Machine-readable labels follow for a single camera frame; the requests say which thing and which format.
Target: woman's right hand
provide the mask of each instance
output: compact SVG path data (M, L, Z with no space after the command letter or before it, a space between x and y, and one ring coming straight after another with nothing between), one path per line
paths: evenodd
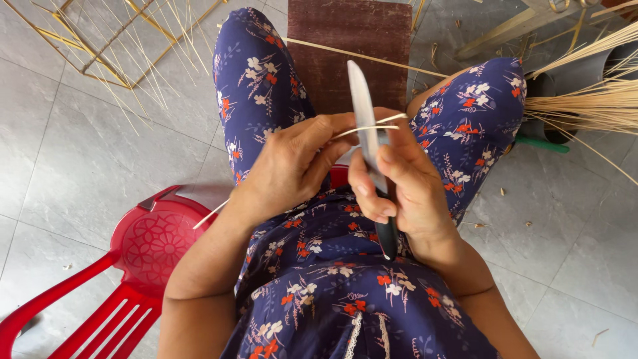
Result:
M375 107L377 119L399 113ZM389 131L390 145L381 146L376 154L376 164L381 173L396 184L397 203L377 196L360 149L352 155L348 182L367 218L387 223L388 216L396 217L397 228L408 235L418 258L419 253L426 253L428 243L460 237L450 219L438 171L412 134L408 120L394 122L399 130Z

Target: woman's left hand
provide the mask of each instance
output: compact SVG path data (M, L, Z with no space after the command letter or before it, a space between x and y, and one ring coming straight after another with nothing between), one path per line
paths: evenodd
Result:
M355 116L349 112L319 115L269 134L230 202L242 209L250 224L258 225L307 201L319 192L336 160L357 141L356 135L330 139L354 127Z

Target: floral pattern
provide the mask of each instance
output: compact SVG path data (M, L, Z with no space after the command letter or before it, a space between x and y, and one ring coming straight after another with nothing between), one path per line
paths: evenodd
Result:
M315 113L281 38L254 9L231 12L213 66L239 184L269 134ZM453 219L513 141L525 94L520 62L495 59L446 83L410 121ZM374 222L328 175L312 199L255 229L222 358L499 358L403 233L398 242L396 260L385 260Z

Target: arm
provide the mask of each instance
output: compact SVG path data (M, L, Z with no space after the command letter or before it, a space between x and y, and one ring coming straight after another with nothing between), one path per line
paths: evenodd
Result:
M397 111L376 108L377 118ZM389 132L390 146L376 156L379 170L396 184L397 203L379 198L367 175L361 152L350 162L348 182L367 218L387 223L395 216L406 233L414 256L435 270L449 286L477 328L505 359L538 359L516 325L485 261L461 239L450 220L441 178L410 131L407 121L396 121L399 130Z
M233 286L251 233L319 191L334 162L351 148L352 137L330 139L354 123L353 114L317 116L269 136L246 180L168 280L159 359L221 355L237 324Z

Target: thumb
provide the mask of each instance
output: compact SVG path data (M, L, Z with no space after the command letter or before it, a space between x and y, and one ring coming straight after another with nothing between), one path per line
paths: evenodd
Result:
M420 178L422 173L406 162L403 157L394 153L394 150L386 144L381 146L376 153L376 165L381 173L398 186L419 188L422 185Z

